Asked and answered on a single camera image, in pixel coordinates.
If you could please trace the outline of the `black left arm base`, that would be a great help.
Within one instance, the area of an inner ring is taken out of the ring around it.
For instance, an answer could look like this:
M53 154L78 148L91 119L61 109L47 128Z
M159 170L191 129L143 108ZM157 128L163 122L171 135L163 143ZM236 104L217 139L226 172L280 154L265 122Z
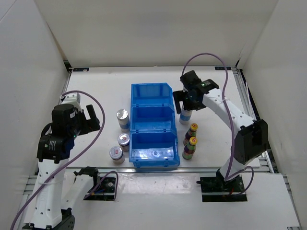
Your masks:
M84 200L115 201L118 193L119 174L116 171L107 172L98 177L97 183L85 195Z

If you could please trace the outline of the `blue middle storage bin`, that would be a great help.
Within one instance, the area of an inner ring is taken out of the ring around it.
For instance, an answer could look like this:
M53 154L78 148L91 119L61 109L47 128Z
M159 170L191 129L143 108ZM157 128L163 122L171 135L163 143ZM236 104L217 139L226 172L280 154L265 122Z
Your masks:
M130 132L176 132L175 111L169 105L131 107Z

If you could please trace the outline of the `yellow-cap sauce bottle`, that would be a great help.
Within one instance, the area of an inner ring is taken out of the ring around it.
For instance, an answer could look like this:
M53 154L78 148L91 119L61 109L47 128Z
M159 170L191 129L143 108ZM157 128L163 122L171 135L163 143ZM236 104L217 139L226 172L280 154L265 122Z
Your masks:
M185 137L184 137L184 140L183 140L184 146L189 142L191 137L196 137L197 129L198 129L198 125L196 123L192 123L190 125L189 130L185 133Z
M184 150L182 152L182 157L186 160L190 160L193 157L193 154L196 150L196 144L198 140L196 137L191 137L188 143L184 146Z

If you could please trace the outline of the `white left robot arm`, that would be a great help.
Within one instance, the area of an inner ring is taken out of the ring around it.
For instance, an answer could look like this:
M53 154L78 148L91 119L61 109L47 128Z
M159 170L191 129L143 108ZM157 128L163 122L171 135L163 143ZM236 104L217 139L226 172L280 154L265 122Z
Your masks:
M52 110L52 122L47 126L51 132L44 132L38 144L39 187L30 198L30 201L36 200L35 210L31 221L23 226L24 230L60 230L72 226L71 208L61 205L70 151L78 136L101 132L93 106L87 105L86 109L89 119L78 103L60 104Z

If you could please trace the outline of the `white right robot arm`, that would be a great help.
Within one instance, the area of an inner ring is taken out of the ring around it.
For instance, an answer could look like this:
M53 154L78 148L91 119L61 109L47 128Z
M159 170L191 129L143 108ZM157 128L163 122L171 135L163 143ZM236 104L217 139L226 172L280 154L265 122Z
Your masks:
M229 190L233 180L268 148L268 124L241 111L224 93L225 89L219 89L208 80L173 92L177 113L180 114L182 109L207 107L230 128L231 155L216 172L215 180L217 189L223 192Z

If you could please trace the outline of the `silver-lid shaker white-blue label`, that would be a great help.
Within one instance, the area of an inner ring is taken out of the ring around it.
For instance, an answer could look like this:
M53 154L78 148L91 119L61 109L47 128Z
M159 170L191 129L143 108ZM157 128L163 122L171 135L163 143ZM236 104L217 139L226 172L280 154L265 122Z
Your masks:
M179 115L179 122L183 125L188 124L192 116L192 110L184 109L184 106L181 107L181 113Z

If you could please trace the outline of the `white-lid light spice jar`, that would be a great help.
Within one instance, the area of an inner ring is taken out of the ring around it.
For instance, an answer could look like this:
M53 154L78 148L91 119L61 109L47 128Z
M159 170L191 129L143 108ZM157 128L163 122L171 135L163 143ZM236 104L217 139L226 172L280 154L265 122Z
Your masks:
M109 151L109 155L114 164L122 164L125 161L125 155L118 146L112 147Z

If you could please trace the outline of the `blue storage bin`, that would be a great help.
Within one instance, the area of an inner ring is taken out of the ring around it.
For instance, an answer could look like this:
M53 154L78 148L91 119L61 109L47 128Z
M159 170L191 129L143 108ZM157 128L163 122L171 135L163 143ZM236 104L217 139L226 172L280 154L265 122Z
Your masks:
M131 107L162 106L173 104L173 91L167 83L142 83L131 85Z
M139 169L176 169L180 165L177 133L166 129L131 132L129 162Z
M130 132L176 132L175 111L169 105L131 107Z

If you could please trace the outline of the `white-lid dark spice jar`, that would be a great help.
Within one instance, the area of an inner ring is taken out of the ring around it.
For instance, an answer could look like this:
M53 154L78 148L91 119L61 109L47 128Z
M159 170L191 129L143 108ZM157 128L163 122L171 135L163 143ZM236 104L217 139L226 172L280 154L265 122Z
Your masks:
M129 152L130 150L130 136L127 133L122 133L118 137L118 144L123 152Z

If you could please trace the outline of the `blue front storage bin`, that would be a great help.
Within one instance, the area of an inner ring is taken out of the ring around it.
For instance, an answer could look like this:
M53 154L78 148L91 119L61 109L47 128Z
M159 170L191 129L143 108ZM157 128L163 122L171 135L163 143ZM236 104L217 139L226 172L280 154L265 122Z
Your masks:
M129 162L139 169L176 169L180 165L177 133L166 129L131 132Z

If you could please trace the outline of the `aluminium frame rail front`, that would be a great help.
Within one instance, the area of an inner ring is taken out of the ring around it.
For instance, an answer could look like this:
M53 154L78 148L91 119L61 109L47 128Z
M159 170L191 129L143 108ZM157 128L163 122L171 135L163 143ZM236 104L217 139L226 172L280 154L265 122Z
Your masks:
M270 173L268 166L253 167L255 173ZM66 168L67 172L79 171L81 168ZM202 168L202 167L184 167L174 170L168 169L152 169L152 168L103 168L98 167L100 173L107 173L110 171L116 171L118 173L215 173L217 168Z

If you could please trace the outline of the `silver-lid shaker blue label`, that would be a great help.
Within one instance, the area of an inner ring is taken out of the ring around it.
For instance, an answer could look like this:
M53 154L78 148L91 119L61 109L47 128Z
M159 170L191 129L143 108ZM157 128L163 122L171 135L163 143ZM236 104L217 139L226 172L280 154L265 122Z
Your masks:
M120 129L123 132L129 132L130 130L130 118L129 113L125 109L120 109L116 113L116 117L120 126Z

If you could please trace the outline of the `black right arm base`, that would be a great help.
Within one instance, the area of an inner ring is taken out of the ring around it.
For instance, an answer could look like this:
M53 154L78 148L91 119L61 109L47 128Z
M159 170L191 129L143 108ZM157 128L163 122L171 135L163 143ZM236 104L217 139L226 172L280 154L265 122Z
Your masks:
M241 176L229 182L223 182L218 176L201 177L196 184L201 186L204 203L248 201Z

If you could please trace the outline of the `blue back storage bin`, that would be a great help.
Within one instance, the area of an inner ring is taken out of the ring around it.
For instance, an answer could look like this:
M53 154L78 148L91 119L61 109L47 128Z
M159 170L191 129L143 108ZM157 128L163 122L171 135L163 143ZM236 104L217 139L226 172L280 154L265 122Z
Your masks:
M162 106L173 104L173 91L167 83L142 83L131 85L131 107Z

